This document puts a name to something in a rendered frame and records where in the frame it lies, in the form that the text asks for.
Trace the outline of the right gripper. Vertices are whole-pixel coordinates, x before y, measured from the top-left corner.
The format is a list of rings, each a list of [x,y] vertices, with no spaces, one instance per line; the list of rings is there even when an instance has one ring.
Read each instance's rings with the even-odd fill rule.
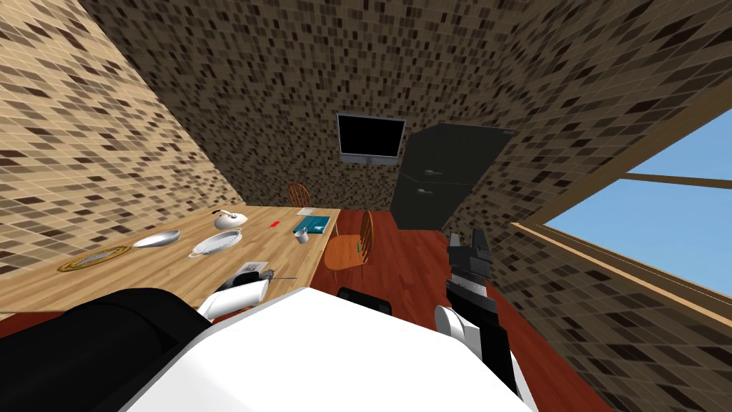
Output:
[[[471,282],[479,282],[479,278],[491,278],[488,242],[485,232],[473,228],[471,247],[461,246],[460,236],[451,233],[447,247],[450,272]]]

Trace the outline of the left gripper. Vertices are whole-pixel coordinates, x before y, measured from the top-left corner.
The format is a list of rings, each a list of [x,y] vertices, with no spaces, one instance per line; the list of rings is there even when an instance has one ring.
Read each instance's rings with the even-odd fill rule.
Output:
[[[247,273],[240,273],[233,275],[232,277],[228,278],[220,287],[220,290],[227,290],[230,288],[234,288],[240,285],[246,285],[249,283],[255,283],[261,280],[267,280],[270,281],[274,277],[274,271],[273,270],[266,270],[264,272],[247,272]]]

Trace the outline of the white kettle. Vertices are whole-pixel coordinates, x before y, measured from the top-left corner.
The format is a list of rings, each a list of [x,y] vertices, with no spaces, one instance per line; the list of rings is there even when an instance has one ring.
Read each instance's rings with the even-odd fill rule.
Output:
[[[226,210],[215,210],[213,215],[217,215],[214,220],[214,227],[218,230],[230,230],[239,227],[247,221],[247,217],[241,213],[228,212]]]

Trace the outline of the black refrigerator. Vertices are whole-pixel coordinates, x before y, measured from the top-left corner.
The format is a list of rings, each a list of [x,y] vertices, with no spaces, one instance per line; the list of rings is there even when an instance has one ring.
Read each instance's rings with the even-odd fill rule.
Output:
[[[407,141],[391,215],[400,230],[441,230],[514,129],[439,123]]]

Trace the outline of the wooden table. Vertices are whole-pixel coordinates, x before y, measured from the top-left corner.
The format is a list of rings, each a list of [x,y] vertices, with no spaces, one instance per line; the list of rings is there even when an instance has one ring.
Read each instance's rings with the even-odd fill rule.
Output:
[[[317,215],[330,216],[330,222],[322,234],[310,235],[308,242],[299,244],[292,231],[302,218],[295,207],[238,204],[228,210],[247,217],[240,228],[242,239],[231,248],[187,257],[197,243],[217,234],[212,209],[196,211],[123,239],[122,244],[131,249],[110,261],[67,273],[57,271],[60,263],[49,263],[24,275],[0,279],[0,317],[65,311],[125,288],[164,289],[197,307],[250,261],[268,262],[275,277],[297,277],[274,280],[265,296],[271,300],[311,283],[339,215],[337,209],[316,210]],[[270,227],[275,220],[280,224]],[[132,247],[138,240],[170,230],[181,232],[170,245]]]

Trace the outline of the teal book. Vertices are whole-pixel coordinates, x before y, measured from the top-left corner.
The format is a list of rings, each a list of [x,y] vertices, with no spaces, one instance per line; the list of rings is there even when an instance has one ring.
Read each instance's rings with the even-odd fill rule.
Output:
[[[301,223],[296,226],[296,228],[292,231],[293,233],[296,233],[298,231],[301,231],[303,229],[307,230],[308,234],[322,234],[326,227],[328,226],[330,222],[330,216],[328,215],[310,215],[305,216]]]

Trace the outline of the wooden chair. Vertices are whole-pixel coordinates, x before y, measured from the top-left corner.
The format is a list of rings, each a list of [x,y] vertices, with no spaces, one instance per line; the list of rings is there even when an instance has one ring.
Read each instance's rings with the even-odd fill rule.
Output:
[[[293,207],[312,207],[312,200],[308,190],[298,182],[287,185],[287,195]]]
[[[324,265],[332,272],[337,282],[337,272],[350,268],[360,268],[361,277],[364,275],[364,265],[367,262],[374,239],[372,213],[363,212],[360,232],[358,235],[337,235],[329,240],[324,251]]]

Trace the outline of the silver bowl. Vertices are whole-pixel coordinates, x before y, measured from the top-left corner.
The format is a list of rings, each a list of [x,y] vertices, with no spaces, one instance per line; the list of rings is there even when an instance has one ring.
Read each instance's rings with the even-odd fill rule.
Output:
[[[150,235],[132,244],[134,248],[162,247],[170,245],[178,241],[181,232],[179,230],[170,230]]]

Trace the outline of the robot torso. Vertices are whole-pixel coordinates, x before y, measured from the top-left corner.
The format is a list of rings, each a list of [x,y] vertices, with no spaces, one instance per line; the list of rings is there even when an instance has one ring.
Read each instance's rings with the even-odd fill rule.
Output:
[[[538,412],[485,364],[478,329],[430,330],[300,288],[199,334],[120,412]]]

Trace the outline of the black television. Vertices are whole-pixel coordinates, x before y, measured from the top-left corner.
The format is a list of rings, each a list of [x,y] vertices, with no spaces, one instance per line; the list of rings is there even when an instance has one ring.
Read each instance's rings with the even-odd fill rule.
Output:
[[[337,113],[340,160],[343,163],[395,165],[405,119]]]

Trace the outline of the gold rimmed plate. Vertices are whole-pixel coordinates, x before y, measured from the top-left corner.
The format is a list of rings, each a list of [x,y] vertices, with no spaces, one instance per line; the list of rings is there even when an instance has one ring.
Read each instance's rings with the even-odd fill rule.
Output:
[[[61,265],[60,267],[57,268],[57,271],[61,272],[61,273],[67,273],[67,272],[71,272],[71,271],[75,271],[75,270],[89,268],[91,266],[98,265],[100,263],[104,263],[104,262],[110,261],[114,258],[117,258],[120,255],[123,255],[124,253],[128,252],[130,249],[131,249],[130,246],[124,246],[124,245],[105,248],[103,250],[89,253],[83,257],[79,257],[77,259],[64,263],[63,265]]]

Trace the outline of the wooden framed window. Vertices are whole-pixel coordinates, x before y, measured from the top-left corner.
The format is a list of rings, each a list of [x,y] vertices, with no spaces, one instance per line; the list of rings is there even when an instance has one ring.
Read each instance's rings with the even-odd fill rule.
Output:
[[[732,180],[636,172],[659,157],[732,170],[732,77],[515,228],[732,330]]]

